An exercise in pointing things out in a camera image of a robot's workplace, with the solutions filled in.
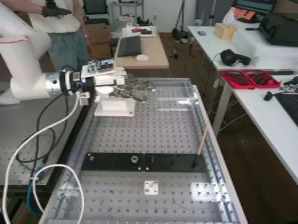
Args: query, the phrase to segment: person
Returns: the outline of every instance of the person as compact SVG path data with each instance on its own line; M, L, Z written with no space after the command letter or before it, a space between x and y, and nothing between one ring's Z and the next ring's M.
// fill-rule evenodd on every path
M12 10L30 13L35 30L50 34L50 56L56 71L81 71L88 63L91 42L85 30L85 14L79 0L0 0Z

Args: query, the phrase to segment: black bracket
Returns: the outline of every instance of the black bracket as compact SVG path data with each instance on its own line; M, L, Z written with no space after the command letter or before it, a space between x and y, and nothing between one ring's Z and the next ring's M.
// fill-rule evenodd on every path
M197 154L87 153L83 170L206 172L206 166Z

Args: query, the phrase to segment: wooden stick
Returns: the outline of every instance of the wooden stick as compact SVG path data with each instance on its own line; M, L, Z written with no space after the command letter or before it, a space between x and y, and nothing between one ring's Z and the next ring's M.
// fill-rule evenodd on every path
M199 147L199 156L202 154L202 147L204 147L204 144L205 144L206 137L208 137L208 127L205 129L205 132L204 132L204 135L202 135L202 141L201 141L201 144L200 144L200 147Z

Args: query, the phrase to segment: red box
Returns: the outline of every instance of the red box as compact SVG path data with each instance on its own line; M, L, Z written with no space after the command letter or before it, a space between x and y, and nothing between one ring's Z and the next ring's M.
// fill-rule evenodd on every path
M276 89L280 88L281 83L272 77L272 75L261 70L245 70L245 75L254 81L258 89Z
M234 89L254 89L256 83L249 76L238 70L222 71L221 75Z

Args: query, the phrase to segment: computer monitor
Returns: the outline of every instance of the computer monitor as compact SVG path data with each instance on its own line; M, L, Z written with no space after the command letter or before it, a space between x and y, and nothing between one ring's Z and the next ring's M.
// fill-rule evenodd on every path
M84 0L85 14L108 14L107 0Z
M233 7L254 11L265 16L277 5L277 0L234 0Z

